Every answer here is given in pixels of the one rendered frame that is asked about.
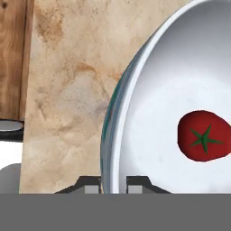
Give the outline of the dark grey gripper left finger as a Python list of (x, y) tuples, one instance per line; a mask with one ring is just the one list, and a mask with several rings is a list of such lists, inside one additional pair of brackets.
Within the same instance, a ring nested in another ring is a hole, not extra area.
[(57, 194), (100, 194), (101, 178), (99, 176), (80, 176), (74, 185), (57, 191)]

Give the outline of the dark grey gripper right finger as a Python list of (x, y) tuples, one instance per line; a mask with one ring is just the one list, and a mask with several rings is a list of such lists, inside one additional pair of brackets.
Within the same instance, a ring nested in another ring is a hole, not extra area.
[(169, 194), (169, 191), (152, 185), (147, 176), (127, 176), (126, 177), (127, 194)]

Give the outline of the white bowl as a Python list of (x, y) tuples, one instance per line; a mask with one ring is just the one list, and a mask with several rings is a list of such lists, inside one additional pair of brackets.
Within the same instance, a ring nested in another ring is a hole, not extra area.
[(195, 162), (178, 146), (178, 123), (205, 110), (231, 125), (231, 0), (193, 0), (166, 20), (119, 80), (103, 126), (103, 190), (125, 193), (147, 176), (170, 193), (231, 194), (231, 153)]

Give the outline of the red tomato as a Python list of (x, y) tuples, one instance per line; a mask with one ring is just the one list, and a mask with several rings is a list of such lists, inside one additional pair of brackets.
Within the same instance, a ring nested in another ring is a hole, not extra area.
[(187, 113), (178, 123), (178, 146), (195, 162), (210, 162), (231, 153), (231, 125), (205, 110)]

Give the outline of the wooden cupboard front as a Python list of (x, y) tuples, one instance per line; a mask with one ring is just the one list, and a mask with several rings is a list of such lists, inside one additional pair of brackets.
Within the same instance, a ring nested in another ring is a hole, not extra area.
[(0, 118), (24, 120), (34, 0), (0, 0)]

